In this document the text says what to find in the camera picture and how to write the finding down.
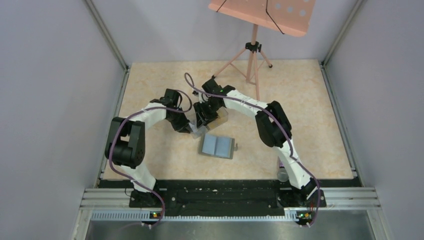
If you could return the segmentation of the clear plastic card box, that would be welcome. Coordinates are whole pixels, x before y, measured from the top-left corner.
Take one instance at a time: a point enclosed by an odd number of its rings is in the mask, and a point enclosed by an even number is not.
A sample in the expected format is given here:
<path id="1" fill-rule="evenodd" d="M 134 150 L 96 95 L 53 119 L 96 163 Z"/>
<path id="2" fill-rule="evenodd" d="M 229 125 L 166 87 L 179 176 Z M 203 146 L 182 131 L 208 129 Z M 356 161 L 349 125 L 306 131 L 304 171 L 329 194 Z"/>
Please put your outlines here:
<path id="1" fill-rule="evenodd" d="M 219 108 L 216 113 L 217 117 L 214 120 L 204 120 L 194 110 L 189 112 L 187 119 L 191 129 L 190 135 L 193 139 L 202 137 L 228 121 L 228 111 L 224 107 Z"/>

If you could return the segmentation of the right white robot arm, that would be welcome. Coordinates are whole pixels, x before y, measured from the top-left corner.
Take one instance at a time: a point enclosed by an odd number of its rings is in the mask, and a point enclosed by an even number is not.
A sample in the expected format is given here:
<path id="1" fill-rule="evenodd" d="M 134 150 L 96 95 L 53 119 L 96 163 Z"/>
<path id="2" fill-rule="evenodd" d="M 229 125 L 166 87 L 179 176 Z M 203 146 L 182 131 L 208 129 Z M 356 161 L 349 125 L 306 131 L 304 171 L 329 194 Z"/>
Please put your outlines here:
<path id="1" fill-rule="evenodd" d="M 307 206 L 310 202 L 315 207 L 320 205 L 321 184 L 301 162 L 294 145 L 292 125 L 279 102 L 253 99 L 231 85 L 220 86 L 212 78 L 201 88 L 193 85 L 192 89 L 200 100 L 197 110 L 205 113 L 208 121 L 220 108 L 235 110 L 254 119 L 260 140 L 275 150 L 283 164 L 294 202 L 299 206 Z"/>

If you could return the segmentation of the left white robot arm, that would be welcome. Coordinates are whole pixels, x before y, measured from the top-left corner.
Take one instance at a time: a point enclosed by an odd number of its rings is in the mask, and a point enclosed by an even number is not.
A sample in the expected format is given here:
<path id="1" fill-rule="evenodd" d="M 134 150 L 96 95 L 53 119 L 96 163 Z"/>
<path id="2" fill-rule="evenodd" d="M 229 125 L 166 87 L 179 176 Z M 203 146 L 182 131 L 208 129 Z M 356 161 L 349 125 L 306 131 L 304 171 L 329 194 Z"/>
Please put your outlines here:
<path id="1" fill-rule="evenodd" d="M 164 207 L 164 200 L 155 190 L 156 179 L 143 162 L 146 154 L 146 131 L 166 120 L 178 133 L 190 134 L 192 129 L 182 109 L 187 94 L 166 89 L 164 96 L 151 100 L 146 107 L 127 117 L 114 117 L 110 123 L 104 155 L 110 168 L 128 178 L 134 185 L 131 206 Z"/>

